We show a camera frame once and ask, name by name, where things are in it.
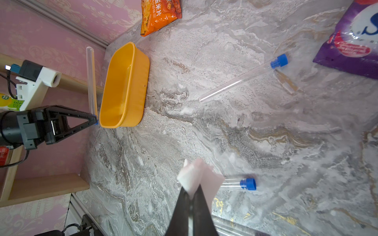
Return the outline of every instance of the snack bag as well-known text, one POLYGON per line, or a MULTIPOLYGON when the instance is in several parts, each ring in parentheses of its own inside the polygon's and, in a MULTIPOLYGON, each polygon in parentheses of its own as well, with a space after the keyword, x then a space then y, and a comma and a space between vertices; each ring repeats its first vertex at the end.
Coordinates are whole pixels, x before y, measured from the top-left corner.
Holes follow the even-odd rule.
POLYGON ((8 157, 9 149, 6 147, 0 147, 0 166, 5 165, 6 158, 8 157))
POLYGON ((158 31, 176 19, 181 19, 179 0, 142 0, 141 35, 158 31))
POLYGON ((378 0, 354 0, 314 62, 378 79, 378 0))
POLYGON ((0 109, 19 111, 24 101, 11 98, 9 95, 0 93, 0 109))

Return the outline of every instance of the wooden frame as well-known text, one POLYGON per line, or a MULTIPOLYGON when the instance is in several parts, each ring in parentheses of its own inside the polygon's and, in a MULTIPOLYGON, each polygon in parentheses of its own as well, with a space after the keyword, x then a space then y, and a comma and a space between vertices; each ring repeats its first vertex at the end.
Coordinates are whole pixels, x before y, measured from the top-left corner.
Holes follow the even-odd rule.
MULTIPOLYGON (((9 152, 9 163, 23 158, 25 149, 20 146, 9 152)), ((89 184, 77 174, 60 174, 29 179, 14 179, 17 165, 8 167, 1 188, 0 207, 30 202, 47 197, 55 197, 67 193, 89 189, 89 184)))

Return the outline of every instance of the orange plastic basket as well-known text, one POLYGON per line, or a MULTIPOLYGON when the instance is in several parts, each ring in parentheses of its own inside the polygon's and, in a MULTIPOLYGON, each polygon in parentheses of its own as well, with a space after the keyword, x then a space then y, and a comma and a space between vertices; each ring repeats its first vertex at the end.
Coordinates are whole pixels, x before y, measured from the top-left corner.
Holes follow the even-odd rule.
POLYGON ((150 60, 132 42, 114 53, 102 96, 102 127, 133 127, 139 124, 146 100, 149 69, 150 60))

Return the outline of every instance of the purple bag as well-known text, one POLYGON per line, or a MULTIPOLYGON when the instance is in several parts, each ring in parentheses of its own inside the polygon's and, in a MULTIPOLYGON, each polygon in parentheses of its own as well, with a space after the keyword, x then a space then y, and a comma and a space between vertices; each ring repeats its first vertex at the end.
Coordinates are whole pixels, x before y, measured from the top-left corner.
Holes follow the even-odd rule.
POLYGON ((354 0, 314 62, 378 79, 378 0, 354 0))

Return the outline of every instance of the white foam piece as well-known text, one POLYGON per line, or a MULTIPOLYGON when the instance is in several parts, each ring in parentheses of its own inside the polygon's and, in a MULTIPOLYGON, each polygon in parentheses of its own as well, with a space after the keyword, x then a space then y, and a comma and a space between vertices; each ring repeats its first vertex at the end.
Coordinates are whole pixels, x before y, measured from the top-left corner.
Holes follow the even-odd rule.
POLYGON ((193 163, 189 163, 185 159, 184 167, 177 176, 177 180, 188 193, 190 199, 193 199, 194 193, 201 184, 210 212, 212 201, 225 180, 223 175, 214 173, 213 169, 213 166, 209 166, 202 159, 196 159, 193 163))

